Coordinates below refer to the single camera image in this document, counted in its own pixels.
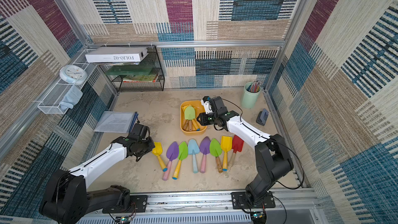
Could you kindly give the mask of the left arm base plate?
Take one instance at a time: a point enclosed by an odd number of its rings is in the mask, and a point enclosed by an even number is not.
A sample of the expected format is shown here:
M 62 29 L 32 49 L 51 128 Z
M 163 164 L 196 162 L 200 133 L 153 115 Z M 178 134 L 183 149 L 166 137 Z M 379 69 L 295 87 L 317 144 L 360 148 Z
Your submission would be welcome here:
M 146 211 L 148 195 L 130 195 L 130 205 L 126 213 L 144 213 Z

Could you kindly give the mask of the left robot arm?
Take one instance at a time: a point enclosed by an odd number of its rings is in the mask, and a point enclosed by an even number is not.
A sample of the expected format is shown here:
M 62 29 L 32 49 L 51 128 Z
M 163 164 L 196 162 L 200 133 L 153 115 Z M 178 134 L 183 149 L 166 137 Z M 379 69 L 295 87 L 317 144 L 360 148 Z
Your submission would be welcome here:
M 139 161 L 155 148 L 150 128 L 136 123 L 126 137 L 118 137 L 102 152 L 67 171 L 57 170 L 48 181 L 39 213 L 59 224 L 75 224 L 87 213 L 104 208 L 129 211 L 130 190 L 112 185 L 88 191 L 89 186 L 116 163 L 134 156 Z

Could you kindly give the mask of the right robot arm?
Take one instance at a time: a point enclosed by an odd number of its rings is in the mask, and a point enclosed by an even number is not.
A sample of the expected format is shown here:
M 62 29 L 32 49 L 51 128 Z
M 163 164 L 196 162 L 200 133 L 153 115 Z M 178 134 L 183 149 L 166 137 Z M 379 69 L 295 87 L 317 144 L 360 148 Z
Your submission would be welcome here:
M 245 197 L 251 206 L 259 205 L 276 181 L 294 169 L 294 164 L 285 139 L 270 135 L 246 122 L 240 114 L 228 111 L 219 96 L 205 96 L 201 100 L 205 112 L 197 120 L 201 125 L 218 126 L 241 138 L 255 151 L 258 174 L 245 188 Z

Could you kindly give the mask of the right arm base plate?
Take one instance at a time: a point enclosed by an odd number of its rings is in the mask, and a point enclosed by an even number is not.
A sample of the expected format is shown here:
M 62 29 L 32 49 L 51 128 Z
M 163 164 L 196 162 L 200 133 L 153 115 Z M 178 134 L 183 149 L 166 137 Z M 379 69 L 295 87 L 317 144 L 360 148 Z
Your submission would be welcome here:
M 252 196 L 248 192 L 233 191 L 231 193 L 232 205 L 234 209 L 252 208 L 275 208 L 275 199 L 271 192 L 266 192 L 261 196 Z

